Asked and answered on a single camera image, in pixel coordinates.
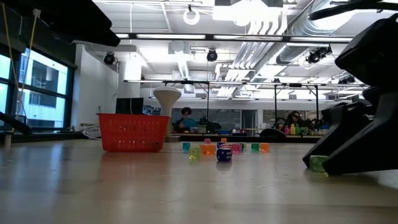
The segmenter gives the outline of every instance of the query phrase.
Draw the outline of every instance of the pink die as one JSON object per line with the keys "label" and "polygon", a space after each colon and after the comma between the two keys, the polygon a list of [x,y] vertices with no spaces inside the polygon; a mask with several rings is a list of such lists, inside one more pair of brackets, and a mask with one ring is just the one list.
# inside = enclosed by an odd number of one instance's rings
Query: pink die
{"label": "pink die", "polygon": [[232,145],[232,153],[239,154],[242,151],[242,145],[240,144],[233,144]]}

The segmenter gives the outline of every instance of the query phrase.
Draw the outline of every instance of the exposed duct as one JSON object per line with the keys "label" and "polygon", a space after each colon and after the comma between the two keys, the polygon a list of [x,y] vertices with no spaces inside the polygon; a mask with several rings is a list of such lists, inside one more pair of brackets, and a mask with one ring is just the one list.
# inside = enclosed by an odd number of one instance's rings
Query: exposed duct
{"label": "exposed duct", "polygon": [[[319,21],[308,20],[308,15],[312,12],[332,7],[330,2],[331,0],[315,0],[312,6],[308,7],[288,30],[288,35],[330,35],[351,19],[353,12],[346,12]],[[257,66],[257,74],[260,74],[263,78],[273,77],[286,68],[283,64],[288,65],[296,61],[307,50],[308,47],[274,44]]]}

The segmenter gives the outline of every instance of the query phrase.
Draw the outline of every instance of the man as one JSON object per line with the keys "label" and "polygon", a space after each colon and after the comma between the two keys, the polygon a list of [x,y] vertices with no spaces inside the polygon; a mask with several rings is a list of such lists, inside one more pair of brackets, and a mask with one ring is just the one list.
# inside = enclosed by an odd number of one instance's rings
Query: man
{"label": "man", "polygon": [[189,107],[182,108],[181,115],[182,118],[175,122],[174,131],[176,132],[184,132],[189,131],[190,128],[194,128],[197,126],[197,122],[194,119],[191,119],[192,110]]}

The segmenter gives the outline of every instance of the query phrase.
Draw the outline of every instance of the ceiling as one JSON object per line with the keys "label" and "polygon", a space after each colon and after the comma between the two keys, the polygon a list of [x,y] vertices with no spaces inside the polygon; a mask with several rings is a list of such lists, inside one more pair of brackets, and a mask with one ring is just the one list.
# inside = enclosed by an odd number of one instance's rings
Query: ceiling
{"label": "ceiling", "polygon": [[[183,13],[187,6],[164,5],[161,4],[106,4],[94,1],[98,7],[111,19],[112,30],[115,32],[138,32],[138,33],[183,33],[183,34],[246,34],[249,26],[240,27],[231,21],[214,21],[209,14],[200,13],[200,20],[196,25],[188,25],[183,20]],[[201,6],[193,6],[197,9],[211,12],[214,1],[202,1]],[[310,0],[297,0],[297,7],[289,9],[287,13],[288,22],[291,21]],[[354,36],[367,26],[378,19],[389,17],[390,12],[376,14],[375,11],[362,11],[356,14],[343,26],[338,28],[332,35]],[[178,65],[173,57],[169,57],[169,43],[164,40],[124,40],[122,45],[135,45],[140,50],[146,65],[142,68],[144,75],[170,74],[172,70],[177,70]],[[224,61],[233,61],[239,52],[241,42],[207,42],[191,41],[191,57],[188,60],[190,70],[215,70],[216,64]],[[206,55],[208,49],[216,49],[218,53],[217,62],[207,62]],[[333,55],[323,59],[315,66],[308,67],[303,63],[304,58],[288,66],[284,70],[283,79],[294,77],[295,80],[306,80],[308,77],[330,78],[342,72],[334,65],[334,58],[339,56],[345,45],[331,45]]]}

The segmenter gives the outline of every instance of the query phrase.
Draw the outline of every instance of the blue die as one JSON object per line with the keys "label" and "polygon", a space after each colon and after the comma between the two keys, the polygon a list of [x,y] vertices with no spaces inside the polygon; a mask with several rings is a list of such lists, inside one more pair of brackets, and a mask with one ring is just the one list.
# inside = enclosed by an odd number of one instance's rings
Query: blue die
{"label": "blue die", "polygon": [[219,149],[223,144],[225,144],[225,142],[218,142],[217,143],[217,149]]}
{"label": "blue die", "polygon": [[182,153],[188,153],[190,147],[191,147],[191,143],[189,143],[189,142],[182,143]]}
{"label": "blue die", "polygon": [[232,150],[230,149],[218,149],[217,159],[223,162],[229,162],[232,159]]}

